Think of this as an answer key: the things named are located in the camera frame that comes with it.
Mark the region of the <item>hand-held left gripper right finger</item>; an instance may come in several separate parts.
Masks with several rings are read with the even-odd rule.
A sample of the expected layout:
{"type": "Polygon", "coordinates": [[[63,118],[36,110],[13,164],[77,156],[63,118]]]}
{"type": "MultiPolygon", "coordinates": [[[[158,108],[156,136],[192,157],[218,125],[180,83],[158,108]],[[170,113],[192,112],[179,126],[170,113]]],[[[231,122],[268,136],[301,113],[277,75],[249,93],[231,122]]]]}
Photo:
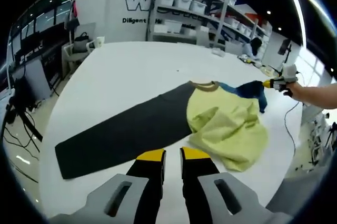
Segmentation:
{"type": "Polygon", "coordinates": [[[257,194],[205,152],[181,147],[183,197],[190,223],[289,223],[292,217],[263,207],[257,194]]]}

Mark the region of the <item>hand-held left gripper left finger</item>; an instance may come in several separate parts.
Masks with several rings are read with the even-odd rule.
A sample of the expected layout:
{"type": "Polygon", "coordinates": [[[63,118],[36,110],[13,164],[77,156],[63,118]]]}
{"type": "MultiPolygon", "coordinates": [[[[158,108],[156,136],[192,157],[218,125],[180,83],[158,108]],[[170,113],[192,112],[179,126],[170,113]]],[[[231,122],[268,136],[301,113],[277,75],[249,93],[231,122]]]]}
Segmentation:
{"type": "Polygon", "coordinates": [[[73,214],[50,223],[155,223],[163,197],[166,151],[139,155],[126,174],[117,174],[92,191],[73,214]]]}

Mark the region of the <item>person's right hand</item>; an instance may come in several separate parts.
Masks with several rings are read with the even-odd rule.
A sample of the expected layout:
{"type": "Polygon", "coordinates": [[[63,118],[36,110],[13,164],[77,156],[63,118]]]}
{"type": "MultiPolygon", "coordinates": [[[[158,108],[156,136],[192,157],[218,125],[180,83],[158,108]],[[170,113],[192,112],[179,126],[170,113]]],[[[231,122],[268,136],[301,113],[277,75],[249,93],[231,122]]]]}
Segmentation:
{"type": "Polygon", "coordinates": [[[292,97],[297,101],[303,101],[303,91],[304,87],[301,86],[298,82],[288,83],[286,85],[288,92],[286,95],[292,97]]]}

